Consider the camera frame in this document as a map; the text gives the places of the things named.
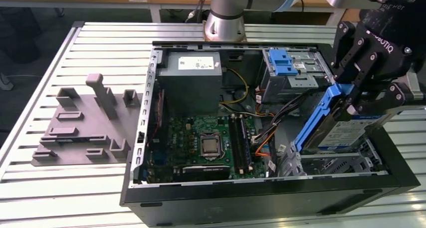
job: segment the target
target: aluminum table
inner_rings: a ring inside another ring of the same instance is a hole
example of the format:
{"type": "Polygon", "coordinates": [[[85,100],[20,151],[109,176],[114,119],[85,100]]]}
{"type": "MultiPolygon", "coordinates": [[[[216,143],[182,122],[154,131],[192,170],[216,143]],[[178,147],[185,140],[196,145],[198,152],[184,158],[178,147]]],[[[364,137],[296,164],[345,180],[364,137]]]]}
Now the aluminum table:
{"type": "MultiPolygon", "coordinates": [[[[102,73],[113,93],[142,92],[150,42],[202,40],[198,24],[76,23],[0,149],[1,228],[145,227],[118,206],[124,164],[33,167],[32,153],[56,110],[54,95],[73,86],[78,94],[88,73],[102,73]]],[[[248,41],[332,43],[327,26],[247,25],[248,41]]],[[[385,124],[391,139],[422,185],[384,197],[341,216],[221,223],[198,227],[424,227],[426,111],[408,111],[385,124]]]]}

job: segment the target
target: yellow wire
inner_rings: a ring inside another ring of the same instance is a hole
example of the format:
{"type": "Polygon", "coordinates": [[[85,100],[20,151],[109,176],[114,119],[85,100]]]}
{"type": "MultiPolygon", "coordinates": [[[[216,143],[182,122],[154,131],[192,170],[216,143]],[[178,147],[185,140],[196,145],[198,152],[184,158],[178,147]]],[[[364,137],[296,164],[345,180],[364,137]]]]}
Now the yellow wire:
{"type": "Polygon", "coordinates": [[[245,99],[245,97],[247,97],[247,95],[248,95],[248,85],[247,85],[245,80],[243,79],[243,77],[240,76],[240,74],[239,74],[239,73],[237,73],[233,69],[228,68],[228,70],[229,70],[232,73],[235,73],[235,75],[240,78],[241,82],[244,83],[244,86],[245,86],[245,93],[244,93],[244,96],[243,96],[240,99],[237,99],[237,100],[235,100],[235,101],[224,101],[224,102],[219,102],[220,104],[232,104],[232,103],[237,103],[237,102],[240,102],[241,100],[244,100],[244,99],[245,99]]]}

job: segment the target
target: robotiq logo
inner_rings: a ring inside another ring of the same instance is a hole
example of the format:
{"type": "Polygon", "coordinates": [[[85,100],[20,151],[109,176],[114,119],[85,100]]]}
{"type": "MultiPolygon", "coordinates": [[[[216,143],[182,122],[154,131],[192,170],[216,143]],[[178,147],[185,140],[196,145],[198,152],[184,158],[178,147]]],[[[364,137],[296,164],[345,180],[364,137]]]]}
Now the robotiq logo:
{"type": "Polygon", "coordinates": [[[383,45],[384,49],[387,50],[387,53],[391,54],[391,52],[393,51],[393,46],[391,46],[391,44],[380,37],[375,36],[373,34],[371,34],[371,35],[379,41],[379,43],[383,45]]]}

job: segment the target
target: ram slot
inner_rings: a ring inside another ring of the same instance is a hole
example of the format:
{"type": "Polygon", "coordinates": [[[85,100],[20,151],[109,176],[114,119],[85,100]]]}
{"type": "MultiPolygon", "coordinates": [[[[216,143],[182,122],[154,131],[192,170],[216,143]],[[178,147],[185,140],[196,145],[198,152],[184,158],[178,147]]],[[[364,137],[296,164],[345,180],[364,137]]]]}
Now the ram slot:
{"type": "Polygon", "coordinates": [[[249,143],[248,143],[248,136],[245,133],[245,126],[244,126],[244,118],[239,117],[239,123],[240,123],[240,129],[241,129],[241,148],[243,148],[243,153],[245,156],[245,171],[252,170],[252,162],[251,162],[251,154],[249,154],[249,143]]]}
{"type": "Polygon", "coordinates": [[[240,142],[239,142],[239,123],[233,114],[228,117],[228,132],[231,138],[231,149],[233,156],[233,168],[236,174],[244,173],[243,168],[243,156],[240,153],[240,142]]]}

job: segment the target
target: open computer tower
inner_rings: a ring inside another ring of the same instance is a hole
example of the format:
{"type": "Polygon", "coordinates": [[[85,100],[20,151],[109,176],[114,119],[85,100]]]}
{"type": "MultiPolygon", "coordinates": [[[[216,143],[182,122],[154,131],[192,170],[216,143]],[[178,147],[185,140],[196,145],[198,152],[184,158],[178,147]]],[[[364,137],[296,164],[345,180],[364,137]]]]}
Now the open computer tower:
{"type": "Polygon", "coordinates": [[[154,42],[149,60],[120,200],[146,226],[341,214],[419,185],[383,128],[343,153],[291,147],[329,45],[154,42]]]}

